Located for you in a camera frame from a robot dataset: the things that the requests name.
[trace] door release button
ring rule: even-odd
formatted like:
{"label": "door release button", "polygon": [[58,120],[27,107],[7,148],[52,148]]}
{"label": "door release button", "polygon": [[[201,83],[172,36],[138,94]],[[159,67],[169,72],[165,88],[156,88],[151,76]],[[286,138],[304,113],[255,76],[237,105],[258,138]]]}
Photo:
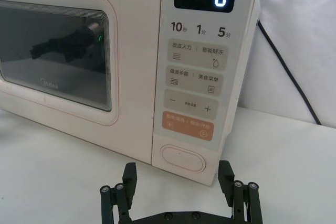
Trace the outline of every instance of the door release button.
{"label": "door release button", "polygon": [[205,160],[200,154],[173,145],[164,145],[160,152],[162,158],[171,165],[196,173],[205,169]]}

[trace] white fabric backdrop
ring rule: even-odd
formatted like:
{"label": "white fabric backdrop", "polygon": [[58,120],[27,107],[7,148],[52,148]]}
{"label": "white fabric backdrop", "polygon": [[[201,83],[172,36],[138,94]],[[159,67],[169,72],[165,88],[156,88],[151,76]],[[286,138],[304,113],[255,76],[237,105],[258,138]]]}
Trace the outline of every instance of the white fabric backdrop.
{"label": "white fabric backdrop", "polygon": [[[261,0],[260,20],[321,123],[336,127],[336,0]],[[259,28],[239,105],[314,122]]]}

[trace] cable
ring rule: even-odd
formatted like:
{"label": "cable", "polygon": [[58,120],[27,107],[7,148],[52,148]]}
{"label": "cable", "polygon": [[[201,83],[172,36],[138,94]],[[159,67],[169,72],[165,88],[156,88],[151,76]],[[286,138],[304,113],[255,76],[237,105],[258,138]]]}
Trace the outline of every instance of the cable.
{"label": "cable", "polygon": [[322,125],[319,118],[317,117],[313,107],[311,106],[310,102],[308,101],[308,98],[306,97],[304,91],[301,89],[300,85],[298,84],[298,82],[296,81],[296,79],[294,78],[293,74],[291,73],[291,71],[289,70],[289,68],[287,67],[284,59],[282,58],[280,52],[278,51],[278,49],[276,48],[276,46],[274,45],[273,41],[271,40],[271,38],[268,36],[266,30],[264,29],[262,23],[260,21],[258,21],[258,26],[262,32],[262,34],[264,35],[264,37],[266,38],[267,42],[269,43],[269,45],[271,46],[271,48],[273,49],[274,53],[276,54],[276,56],[278,57],[281,65],[283,66],[283,68],[285,69],[288,77],[290,78],[290,80],[293,82],[294,86],[296,87],[296,89],[299,91],[301,97],[303,98],[306,106],[308,107],[308,110],[310,111],[311,115],[313,116],[316,124],[318,125]]}

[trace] glass window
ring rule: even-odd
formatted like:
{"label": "glass window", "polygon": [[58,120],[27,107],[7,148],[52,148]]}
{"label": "glass window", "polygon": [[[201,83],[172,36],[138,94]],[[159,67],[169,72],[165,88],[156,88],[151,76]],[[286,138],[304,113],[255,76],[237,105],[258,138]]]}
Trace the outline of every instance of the glass window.
{"label": "glass window", "polygon": [[0,27],[5,81],[111,111],[103,11],[0,1]]}

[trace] bolt head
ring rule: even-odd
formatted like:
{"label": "bolt head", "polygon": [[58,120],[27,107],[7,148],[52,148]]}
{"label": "bolt head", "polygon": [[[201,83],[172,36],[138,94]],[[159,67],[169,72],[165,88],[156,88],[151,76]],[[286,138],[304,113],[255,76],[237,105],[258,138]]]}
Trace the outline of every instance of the bolt head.
{"label": "bolt head", "polygon": [[252,189],[257,189],[257,187],[258,187],[258,186],[257,186],[256,184],[254,184],[254,183],[251,183],[251,184],[250,184],[250,188],[252,188]]}
{"label": "bolt head", "polygon": [[199,212],[193,212],[192,213],[192,217],[193,217],[194,220],[197,220],[197,219],[199,219],[201,217],[201,215],[200,215]]}
{"label": "bolt head", "polygon": [[171,212],[166,212],[166,214],[164,215],[164,218],[166,220],[171,220],[173,219],[173,214]]}
{"label": "bolt head", "polygon": [[117,190],[122,190],[124,188],[123,185],[117,185]]}
{"label": "bolt head", "polygon": [[108,187],[104,187],[101,191],[102,191],[103,193],[106,193],[108,190],[109,190]]}
{"label": "bolt head", "polygon": [[236,187],[241,187],[242,184],[241,184],[241,182],[238,182],[238,181],[237,181],[237,182],[235,183],[235,186],[236,186]]}

